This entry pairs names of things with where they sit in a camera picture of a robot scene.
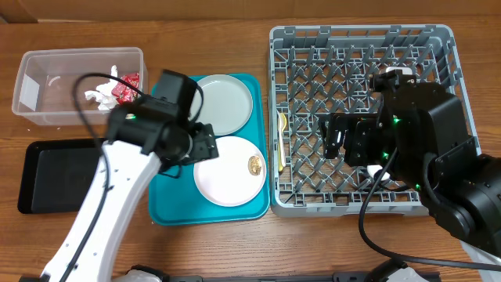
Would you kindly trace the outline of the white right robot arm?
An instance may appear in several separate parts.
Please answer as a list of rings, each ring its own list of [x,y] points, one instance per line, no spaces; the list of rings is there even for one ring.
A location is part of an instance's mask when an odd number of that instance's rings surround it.
[[[500,278],[500,160],[477,151],[461,100],[437,82],[419,82],[406,67],[389,67],[369,80],[380,94],[374,114],[319,117],[324,157],[343,154],[352,166],[376,166],[383,177],[420,195],[438,226],[457,238],[482,280]]]

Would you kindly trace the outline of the brown food scrap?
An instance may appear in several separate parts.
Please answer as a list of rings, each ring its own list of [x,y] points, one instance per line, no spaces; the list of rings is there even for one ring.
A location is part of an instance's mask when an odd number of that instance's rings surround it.
[[[248,170],[249,173],[258,176],[262,171],[261,158],[257,155],[251,156],[248,160]]]

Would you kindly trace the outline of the light grey plate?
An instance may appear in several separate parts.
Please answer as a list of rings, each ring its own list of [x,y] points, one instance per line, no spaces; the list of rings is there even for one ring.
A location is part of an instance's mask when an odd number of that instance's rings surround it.
[[[217,136],[232,134],[247,123],[254,104],[251,91],[241,80],[214,74],[201,78],[197,84],[204,92],[204,102],[201,103],[200,93],[196,91],[190,118],[201,110],[197,121],[211,124]]]

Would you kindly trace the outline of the white pink-rimmed plate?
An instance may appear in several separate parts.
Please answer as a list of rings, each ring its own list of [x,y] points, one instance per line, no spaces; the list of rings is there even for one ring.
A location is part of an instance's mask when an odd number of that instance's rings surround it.
[[[196,188],[210,202],[222,207],[237,207],[252,201],[265,184],[265,158],[251,141],[225,136],[216,139],[219,156],[194,165]],[[248,160],[261,158],[262,171],[258,176],[249,173]]]

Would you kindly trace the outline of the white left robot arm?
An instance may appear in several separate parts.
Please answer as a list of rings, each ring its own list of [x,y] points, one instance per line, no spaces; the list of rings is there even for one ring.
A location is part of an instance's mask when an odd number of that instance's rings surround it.
[[[39,281],[110,281],[125,231],[154,176],[218,157],[211,125],[190,113],[202,88],[164,70],[156,93],[139,92],[110,112],[105,138],[94,139],[99,163],[92,184]]]

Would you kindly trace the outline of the yellow plastic spoon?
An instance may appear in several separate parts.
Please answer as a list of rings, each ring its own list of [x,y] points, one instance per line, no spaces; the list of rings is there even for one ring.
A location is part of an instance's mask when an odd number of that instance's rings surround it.
[[[283,133],[287,126],[287,117],[284,113],[277,113],[278,117],[278,137],[279,137],[279,168],[278,171],[281,172],[286,166],[285,149],[283,141]]]

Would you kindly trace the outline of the cream plastic cup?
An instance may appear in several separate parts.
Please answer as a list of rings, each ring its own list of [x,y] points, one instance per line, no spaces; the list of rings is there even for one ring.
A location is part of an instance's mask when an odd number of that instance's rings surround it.
[[[366,170],[367,170],[369,176],[371,178],[373,178],[374,180],[376,180],[379,177],[382,169],[383,169],[383,167],[378,165],[378,164],[375,164],[375,165],[372,164],[372,165],[368,165],[366,167]],[[382,176],[381,180],[386,181],[389,179],[390,179],[390,174],[385,172],[384,175]]]

